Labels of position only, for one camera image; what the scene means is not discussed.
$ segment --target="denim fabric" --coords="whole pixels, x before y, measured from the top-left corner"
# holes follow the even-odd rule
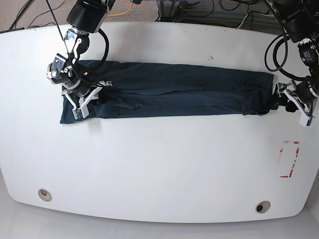
[[[80,61],[93,67],[97,61]],[[64,97],[60,123],[89,118],[133,118],[201,115],[264,115],[270,110],[273,75],[263,72],[193,65],[106,61],[92,82],[112,81],[100,92],[100,104],[75,120]]]

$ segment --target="yellow cable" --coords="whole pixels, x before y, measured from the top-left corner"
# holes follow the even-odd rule
[[[128,12],[132,9],[132,6],[133,6],[133,0],[131,0],[131,6],[130,6],[130,8],[129,8],[127,11],[122,12],[122,13],[117,13],[117,14],[108,15],[108,16],[119,16],[119,15],[124,15],[125,13],[128,13]]]

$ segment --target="black cable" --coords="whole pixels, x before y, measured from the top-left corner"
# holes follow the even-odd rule
[[[68,58],[68,60],[69,60],[69,62],[70,62],[70,64],[71,64],[71,66],[72,66],[72,70],[73,70],[74,74],[75,74],[81,81],[85,82],[86,84],[88,84],[88,85],[90,85],[90,86],[104,87],[103,85],[101,85],[101,84],[99,84],[99,83],[95,84],[95,83],[92,83],[92,82],[87,81],[87,80],[84,79],[83,77],[80,77],[80,76],[78,75],[78,73],[75,71],[75,67],[74,67],[74,65],[73,65],[73,63],[72,63],[72,61],[71,61],[71,59]]]
[[[242,4],[246,4],[246,5],[254,5],[257,2],[259,2],[259,0],[250,0],[250,1],[241,1],[241,0],[231,0],[231,1],[236,1]]]
[[[52,10],[56,10],[56,9],[60,8],[63,4],[65,4],[66,1],[68,1],[68,0],[64,0],[58,7],[54,8],[54,9],[52,9]],[[48,13],[48,12],[50,12],[50,11],[46,11],[46,12],[41,13],[41,14],[39,14],[38,16],[36,16],[36,17],[32,20],[32,22],[29,24],[29,26],[28,26],[27,28],[29,28],[29,27],[32,25],[32,23],[33,23],[38,17],[40,17],[40,16],[42,16],[42,15]]]
[[[43,26],[41,26],[41,27],[48,26],[49,24],[53,24],[53,25],[55,26],[55,23],[54,23],[54,22],[49,22],[49,23],[47,23],[46,25],[43,25]]]
[[[159,16],[156,18],[155,21],[159,21],[159,19],[160,19],[160,11],[158,11],[158,13],[159,13]]]
[[[267,14],[269,11],[267,11],[266,13],[262,13],[262,12],[259,12],[259,11],[250,11],[248,13],[248,16],[247,18],[249,17],[250,14],[253,14],[253,13],[260,13],[260,14]],[[223,25],[223,24],[219,24],[219,23],[205,23],[205,22],[200,22],[200,21],[197,21],[197,20],[193,20],[193,19],[185,19],[185,20],[182,20],[181,22],[184,22],[184,21],[193,21],[195,23],[198,23],[198,24],[203,24],[203,25],[216,25],[216,26],[224,26],[224,27],[230,27],[230,28],[237,28],[240,24],[236,25],[236,26],[226,26],[226,25]]]
[[[279,63],[277,61],[277,53],[279,50],[279,47],[285,42],[284,39],[281,39],[280,41],[277,42],[277,44],[275,45],[274,51],[273,51],[273,61],[276,67],[279,67]],[[304,81],[305,78],[304,77],[298,77],[295,76],[293,74],[288,73],[287,71],[285,71],[283,68],[279,70],[283,75],[287,76],[288,78],[295,80],[295,81]]]
[[[53,20],[54,20],[54,22],[55,22],[55,24],[56,24],[56,26],[57,26],[57,28],[58,28],[60,37],[61,37],[62,41],[63,41],[64,44],[65,44],[65,41],[64,41],[63,36],[62,36],[61,29],[60,29],[60,27],[59,27],[59,24],[58,24],[56,18],[55,18],[55,15],[54,15],[54,13],[53,13],[53,10],[52,10],[52,8],[51,8],[51,5],[50,5],[50,3],[48,2],[48,0],[45,0],[45,1],[46,1],[46,4],[48,5],[48,7],[49,7],[49,9],[50,9],[48,12],[51,12],[51,15],[52,15],[52,17],[53,17]]]
[[[281,34],[281,35],[277,36],[277,37],[268,45],[268,47],[267,47],[267,49],[266,49],[266,52],[265,52],[265,56],[268,55],[268,51],[269,51],[270,47],[271,47],[271,46],[275,43],[275,41],[277,41],[280,37],[283,37],[283,35]]]
[[[280,66],[278,66],[276,69],[270,69],[267,63],[267,53],[268,51],[265,52],[265,66],[267,68],[267,70],[269,70],[270,72],[276,72],[279,71],[280,69],[282,69],[282,67],[285,65],[287,58],[288,58],[288,40],[287,40],[287,34],[285,32],[285,28],[282,24],[282,22],[280,21],[279,17],[276,15],[276,13],[274,12],[274,10],[269,6],[268,2],[266,0],[264,0],[264,3],[268,6],[269,10],[272,12],[273,16],[276,18],[277,23],[279,24],[281,31],[282,31],[282,36],[284,37],[284,42],[285,42],[285,57],[284,60],[282,62],[282,64]],[[267,50],[269,50],[270,46],[274,43],[274,41],[268,46]]]
[[[231,8],[231,9],[226,9],[223,4],[222,4],[223,0],[219,0],[219,5],[220,7],[225,10],[225,11],[233,11],[233,10],[236,10],[239,6],[240,6],[240,2],[238,1],[237,2],[237,5],[234,7],[234,8]]]
[[[104,33],[104,31],[102,29],[99,29],[99,33],[102,35],[102,37],[105,40],[105,51],[104,51],[104,55],[103,55],[103,58],[100,61],[100,63],[97,66],[90,68],[91,71],[98,70],[105,63],[105,60],[106,60],[106,58],[108,57],[108,54],[109,54],[109,47],[110,47],[109,39],[108,39],[108,37],[106,36],[106,34]]]
[[[213,3],[213,9],[212,9],[212,10],[210,11],[210,13],[207,14],[207,15],[204,15],[204,16],[196,16],[196,15],[191,15],[191,14],[186,13],[186,12],[183,12],[183,14],[186,14],[186,15],[188,15],[188,16],[193,16],[193,17],[207,17],[207,16],[211,15],[211,14],[214,12],[214,10],[215,10],[214,0],[211,0],[211,2]]]
[[[28,4],[28,2],[29,2],[29,1],[27,1],[27,2],[22,6],[22,8],[19,10],[19,12],[17,13],[17,15],[15,16],[15,19],[17,19],[17,17],[20,15],[20,13],[22,12],[23,9],[26,9],[25,6]]]
[[[14,25],[16,25],[17,21],[20,19],[20,17],[23,15],[23,13],[25,12],[25,10],[30,6],[30,4],[33,2],[34,0],[28,0],[23,7],[20,9],[20,11],[18,12],[18,15],[16,16],[14,22],[11,24],[9,30],[11,30],[13,28]]]
[[[253,28],[254,23],[254,13],[251,14],[251,24],[250,24],[250,30]]]
[[[189,3],[188,1],[182,1],[183,4],[185,4],[186,6],[194,6],[200,3],[200,1],[196,1],[194,3]]]

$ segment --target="round hole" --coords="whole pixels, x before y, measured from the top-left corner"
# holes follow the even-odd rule
[[[40,190],[40,192],[41,192],[41,194],[44,195],[44,196],[48,195],[48,192],[45,191],[45,190]]]
[[[44,201],[46,201],[46,202],[50,202],[50,201],[52,200],[51,194],[50,194],[47,190],[45,190],[45,189],[40,189],[40,190],[38,191],[38,195],[39,195],[39,197],[40,197],[42,200],[44,200]]]
[[[256,210],[257,210],[257,212],[261,212],[263,210],[263,206],[258,205]]]
[[[270,202],[263,201],[256,206],[256,212],[257,213],[265,213],[269,210],[269,208],[270,208]]]

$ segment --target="gray floor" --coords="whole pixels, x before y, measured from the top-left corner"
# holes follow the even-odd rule
[[[25,4],[27,0],[1,0],[0,1],[0,31],[7,30],[14,21],[18,11]],[[49,0],[52,8],[59,6],[64,0]],[[74,6],[76,0],[66,0],[62,7],[56,9],[55,15],[59,24],[66,24],[66,18]],[[222,4],[225,8],[233,8],[236,6],[236,2],[231,0],[222,0]],[[219,5],[219,0],[214,0],[215,10],[219,11],[222,8]],[[130,6],[130,0],[116,0],[112,9],[112,14],[126,11]],[[211,0],[204,0],[198,5],[192,6],[192,9],[200,11],[211,11]],[[267,8],[261,0],[259,3],[249,6],[249,10],[257,10],[260,12],[267,12]],[[17,27],[28,27],[32,20],[39,14],[48,11],[48,7],[44,0],[34,0],[31,6],[27,9],[22,18],[18,21]],[[248,6],[241,4],[235,12],[246,13]],[[107,17],[106,21],[155,21],[158,16],[158,8],[155,0],[144,0],[140,5],[133,5],[132,10],[125,15]],[[50,13],[46,13],[38,17],[32,25],[43,26],[52,22],[52,16]],[[246,25],[244,29],[249,29],[250,26]],[[276,33],[268,27],[260,25],[254,25],[253,30],[264,31],[268,33]]]

